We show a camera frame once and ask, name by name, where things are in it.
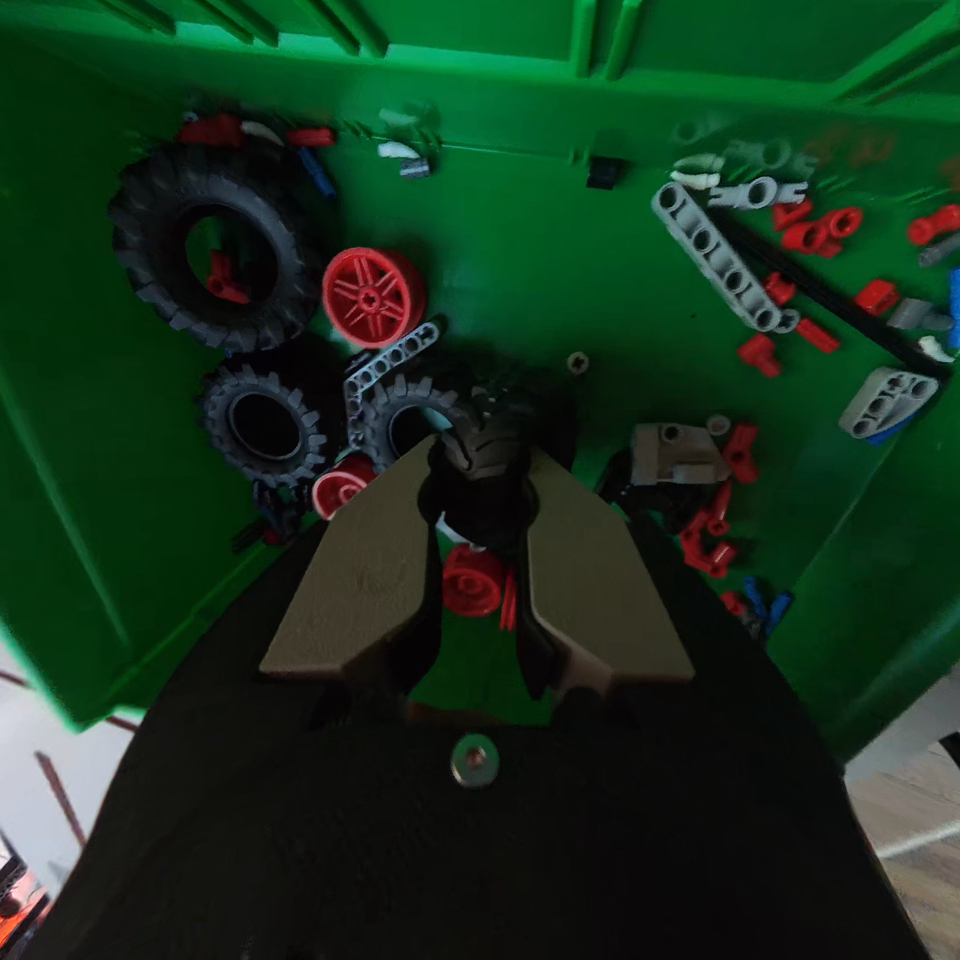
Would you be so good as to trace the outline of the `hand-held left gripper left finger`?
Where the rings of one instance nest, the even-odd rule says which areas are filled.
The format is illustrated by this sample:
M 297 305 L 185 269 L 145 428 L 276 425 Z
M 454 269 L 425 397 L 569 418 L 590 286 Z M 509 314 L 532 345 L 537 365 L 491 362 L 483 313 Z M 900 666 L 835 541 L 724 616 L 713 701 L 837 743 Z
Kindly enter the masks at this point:
M 409 695 L 439 654 L 442 560 L 421 509 L 435 438 L 334 515 L 260 662 L 285 680 Z

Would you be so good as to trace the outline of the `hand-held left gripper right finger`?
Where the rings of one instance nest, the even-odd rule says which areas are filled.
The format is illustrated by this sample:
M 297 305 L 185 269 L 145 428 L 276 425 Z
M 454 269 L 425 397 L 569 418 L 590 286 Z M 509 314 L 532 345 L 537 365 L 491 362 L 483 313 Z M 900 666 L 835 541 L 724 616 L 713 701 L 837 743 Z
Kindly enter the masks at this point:
M 531 697 L 689 683 L 694 666 L 625 518 L 539 448 L 523 492 L 532 513 L 519 541 L 515 642 Z

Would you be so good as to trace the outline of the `large black tractor toy tire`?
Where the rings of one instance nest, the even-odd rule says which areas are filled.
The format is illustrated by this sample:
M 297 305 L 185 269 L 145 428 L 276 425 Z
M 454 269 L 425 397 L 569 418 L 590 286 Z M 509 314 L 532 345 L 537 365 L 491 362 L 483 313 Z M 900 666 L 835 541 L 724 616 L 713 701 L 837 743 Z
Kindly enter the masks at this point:
M 519 363 L 481 366 L 465 386 L 467 418 L 440 436 L 431 455 L 429 513 L 474 546 L 516 554 L 536 515 L 528 474 L 533 453 L 567 471 L 577 453 L 572 377 Z
M 306 172 L 290 151 L 263 140 L 169 142 L 127 166 L 120 184 L 106 210 L 114 255 L 134 294 L 172 330 L 233 354 L 274 350 L 306 332 L 329 258 Z M 190 265 L 188 236 L 214 217 L 251 231 L 265 255 L 247 302 L 213 294 Z

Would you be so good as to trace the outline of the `green plastic bin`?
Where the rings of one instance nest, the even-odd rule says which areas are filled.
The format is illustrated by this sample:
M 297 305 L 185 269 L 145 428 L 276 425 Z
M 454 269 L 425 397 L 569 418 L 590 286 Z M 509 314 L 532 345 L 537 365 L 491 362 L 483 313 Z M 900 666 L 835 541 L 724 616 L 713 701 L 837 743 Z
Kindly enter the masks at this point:
M 82 730 L 146 709 L 268 562 L 232 554 L 249 481 L 196 424 L 222 349 L 172 329 L 113 253 L 122 170 L 182 115 L 329 126 L 338 192 L 308 199 L 332 256 L 410 258 L 458 347 L 563 368 L 585 353 L 576 467 L 642 413 L 758 426 L 740 553 L 796 601 L 772 656 L 852 757 L 958 660 L 958 378 L 874 447 L 835 424 L 899 362 L 795 333 L 764 378 L 746 327 L 650 210 L 673 162 L 808 180 L 864 221 L 836 290 L 946 301 L 907 224 L 958 201 L 958 2 L 2 2 L 2 624 Z M 431 176 L 381 158 L 395 140 Z M 592 156 L 629 167 L 588 189 Z

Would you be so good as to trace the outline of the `bunch of black toy pins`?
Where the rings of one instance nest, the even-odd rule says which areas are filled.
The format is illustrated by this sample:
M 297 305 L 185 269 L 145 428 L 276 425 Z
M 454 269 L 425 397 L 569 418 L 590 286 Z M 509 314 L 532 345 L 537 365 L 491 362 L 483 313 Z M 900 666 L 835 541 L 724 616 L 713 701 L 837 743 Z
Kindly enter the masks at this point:
M 251 483 L 251 501 L 257 518 L 232 538 L 235 555 L 257 543 L 288 546 L 301 534 L 305 516 L 312 509 L 308 486 L 272 487 L 255 480 Z

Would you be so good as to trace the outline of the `grey angular toy block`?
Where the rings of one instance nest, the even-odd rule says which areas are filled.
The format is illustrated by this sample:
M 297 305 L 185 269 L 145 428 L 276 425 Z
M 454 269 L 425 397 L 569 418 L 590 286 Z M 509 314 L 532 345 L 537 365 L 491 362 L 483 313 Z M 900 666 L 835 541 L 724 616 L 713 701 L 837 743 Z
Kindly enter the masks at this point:
M 733 472 L 706 427 L 642 423 L 630 435 L 631 486 L 713 486 Z

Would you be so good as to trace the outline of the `small black lugged toy tire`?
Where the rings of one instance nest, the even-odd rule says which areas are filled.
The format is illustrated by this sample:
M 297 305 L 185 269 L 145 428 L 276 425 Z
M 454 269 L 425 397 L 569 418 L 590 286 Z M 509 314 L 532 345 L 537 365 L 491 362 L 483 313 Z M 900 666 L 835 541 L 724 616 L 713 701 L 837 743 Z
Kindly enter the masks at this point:
M 211 447 L 251 483 L 304 489 L 340 450 L 341 401 L 318 369 L 264 354 L 236 356 L 205 381 L 198 424 Z
M 398 372 L 378 381 L 362 406 L 361 451 L 384 474 L 424 439 L 468 434 L 478 424 L 468 384 L 451 372 Z

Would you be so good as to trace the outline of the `cluster of small red connectors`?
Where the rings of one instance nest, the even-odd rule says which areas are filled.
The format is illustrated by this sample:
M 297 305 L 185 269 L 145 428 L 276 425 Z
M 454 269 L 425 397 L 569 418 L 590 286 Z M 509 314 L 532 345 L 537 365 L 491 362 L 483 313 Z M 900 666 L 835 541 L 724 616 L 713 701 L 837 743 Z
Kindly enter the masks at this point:
M 738 220 L 738 221 L 739 221 L 740 223 L 742 223 L 745 227 L 747 227 L 748 229 L 750 229 L 750 227 L 748 227 L 745 223 L 741 222 L 740 220 Z M 798 257 L 813 257 L 813 258 L 819 258 L 819 257 L 821 256 L 822 252 L 828 252 L 828 253 L 830 253 L 830 254 L 835 254 L 835 253 L 838 252 L 838 247 L 840 246 L 840 238 L 834 234 L 834 231 L 832 230 L 832 228 L 831 228 L 826 222 L 818 222 L 818 221 L 814 221 L 814 222 L 799 221 L 799 222 L 789 223 L 789 224 L 786 226 L 786 229 L 782 232 L 781 239 L 780 239 L 777 243 L 774 243 L 772 240 L 770 240 L 770 239 L 768 239 L 768 238 L 766 238 L 766 239 L 767 239 L 768 241 L 770 241 L 775 247 L 781 249 L 784 253 L 786 253 L 787 257 L 794 259 L 795 261 L 798 262 L 798 264 L 800 264 L 801 266 L 803 266 L 804 268 L 806 268 L 807 270 L 809 270 L 810 273 L 815 274 L 816 276 L 818 276 L 818 277 L 821 278 L 821 279 L 822 279 L 821 276 L 819 276 L 819 275 L 816 274 L 815 272 L 812 272 L 810 269 L 808 269 L 806 266 L 804 266 L 802 263 L 800 263 L 800 262 L 797 260 L 797 258 L 798 258 Z M 811 299 L 807 298 L 805 295 L 803 295 L 803 294 L 801 294 L 801 293 L 799 292 L 799 289 L 798 289 L 798 287 L 796 286 L 796 284 L 794 284 L 792 281 L 789 281 L 789 280 L 785 279 L 784 276 L 783 276 L 780 272 L 774 271 L 774 273 L 778 273 L 784 281 L 789 282 L 789 283 L 791 283 L 793 286 L 795 286 L 796 289 L 797 289 L 797 291 L 798 291 L 798 294 L 800 294 L 801 296 L 803 296 L 803 297 L 805 297 L 806 299 L 810 300 L 810 301 L 814 304 L 814 302 L 813 302 Z M 864 307 L 860 302 L 858 302 L 857 300 L 855 300 L 855 299 L 853 299 L 853 298 L 851 298 L 851 297 L 849 297 L 849 298 L 852 299 L 852 300 L 854 301 L 854 303 L 857 304 L 858 306 L 863 307 L 871 316 L 880 319 L 878 316 L 876 316 L 874 313 L 870 312 L 870 310 L 868 310 L 866 307 Z M 884 326 L 886 326 L 886 327 L 888 327 L 888 328 L 891 329 L 890 326 L 884 324 L 883 322 L 882 322 L 882 324 L 883 324 Z
M 730 474 L 678 534 L 684 562 L 713 579 L 725 578 L 738 555 L 737 547 L 726 539 L 730 532 L 727 512 L 734 482 L 752 484 L 760 478 L 753 455 L 758 434 L 759 428 L 754 424 L 738 423 L 733 427 L 722 451 Z

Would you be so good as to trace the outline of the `red toy angle connector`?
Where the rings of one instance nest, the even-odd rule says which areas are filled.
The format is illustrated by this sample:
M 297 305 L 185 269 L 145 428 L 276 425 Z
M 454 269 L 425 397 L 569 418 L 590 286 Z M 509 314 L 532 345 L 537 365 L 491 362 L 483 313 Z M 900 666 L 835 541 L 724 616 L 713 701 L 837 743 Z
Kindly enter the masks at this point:
M 234 258 L 219 248 L 210 250 L 206 290 L 221 301 L 237 306 L 251 302 L 247 286 L 234 275 Z

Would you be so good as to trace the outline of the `grey rounded holed toy plate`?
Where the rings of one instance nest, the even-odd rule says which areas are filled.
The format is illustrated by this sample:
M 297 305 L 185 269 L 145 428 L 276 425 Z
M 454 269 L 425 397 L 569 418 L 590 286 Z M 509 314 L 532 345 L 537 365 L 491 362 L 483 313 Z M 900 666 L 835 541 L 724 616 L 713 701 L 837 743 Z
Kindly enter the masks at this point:
M 914 416 L 939 388 L 935 377 L 879 366 L 847 403 L 837 426 L 852 438 L 870 440 Z

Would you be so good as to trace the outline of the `long black toy beam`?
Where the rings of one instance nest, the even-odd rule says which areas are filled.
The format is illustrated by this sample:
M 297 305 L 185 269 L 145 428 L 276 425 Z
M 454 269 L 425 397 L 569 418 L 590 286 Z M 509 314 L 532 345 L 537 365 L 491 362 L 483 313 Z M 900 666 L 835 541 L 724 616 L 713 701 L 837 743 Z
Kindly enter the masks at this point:
M 770 271 L 781 273 L 787 281 L 796 284 L 800 294 L 856 330 L 909 371 L 941 382 L 949 382 L 954 377 L 947 364 L 930 358 L 902 333 L 884 325 L 879 318 L 869 314 L 846 294 L 835 290 L 821 277 L 810 272 L 729 213 L 720 211 L 713 214 L 711 219 L 740 255 L 756 261 Z

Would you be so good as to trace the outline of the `thick grey holed toy beam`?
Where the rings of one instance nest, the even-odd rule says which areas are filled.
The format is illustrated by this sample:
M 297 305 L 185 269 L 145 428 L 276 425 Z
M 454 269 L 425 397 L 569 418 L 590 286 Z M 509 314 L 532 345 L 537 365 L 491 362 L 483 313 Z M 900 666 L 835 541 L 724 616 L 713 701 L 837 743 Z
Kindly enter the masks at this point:
M 726 235 L 686 188 L 667 183 L 652 198 L 651 209 L 702 276 L 748 328 L 775 334 L 797 329 L 800 313 L 774 302 Z

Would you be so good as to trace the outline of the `grey toy connector with holes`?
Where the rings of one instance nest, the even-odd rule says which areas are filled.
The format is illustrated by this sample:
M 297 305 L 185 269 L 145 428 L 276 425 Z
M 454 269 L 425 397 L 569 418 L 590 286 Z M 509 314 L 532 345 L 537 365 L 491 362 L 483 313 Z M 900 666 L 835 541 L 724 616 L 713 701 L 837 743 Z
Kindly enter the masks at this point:
M 792 205 L 807 198 L 808 181 L 778 181 L 762 175 L 732 186 L 714 186 L 709 190 L 709 209 L 764 210 L 774 205 Z

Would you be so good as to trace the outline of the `red toy axle connector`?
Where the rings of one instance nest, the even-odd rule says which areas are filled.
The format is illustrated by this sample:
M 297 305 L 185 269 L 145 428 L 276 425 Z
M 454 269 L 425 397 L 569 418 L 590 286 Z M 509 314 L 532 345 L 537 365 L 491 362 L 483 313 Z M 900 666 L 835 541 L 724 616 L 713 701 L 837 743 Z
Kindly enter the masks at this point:
M 184 145 L 231 149 L 241 148 L 245 140 L 241 119 L 223 112 L 184 121 L 176 137 Z

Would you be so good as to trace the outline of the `black toy frame pieces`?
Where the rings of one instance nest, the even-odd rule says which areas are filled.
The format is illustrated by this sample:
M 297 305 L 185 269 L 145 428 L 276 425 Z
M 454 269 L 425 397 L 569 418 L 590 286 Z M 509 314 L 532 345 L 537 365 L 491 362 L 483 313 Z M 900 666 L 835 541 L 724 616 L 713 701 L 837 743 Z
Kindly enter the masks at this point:
M 607 461 L 595 487 L 600 498 L 619 508 L 631 521 L 644 513 L 652 513 L 658 516 L 669 536 L 677 536 L 713 501 L 717 484 L 660 482 L 639 486 L 631 482 L 631 468 L 630 450 L 617 451 Z

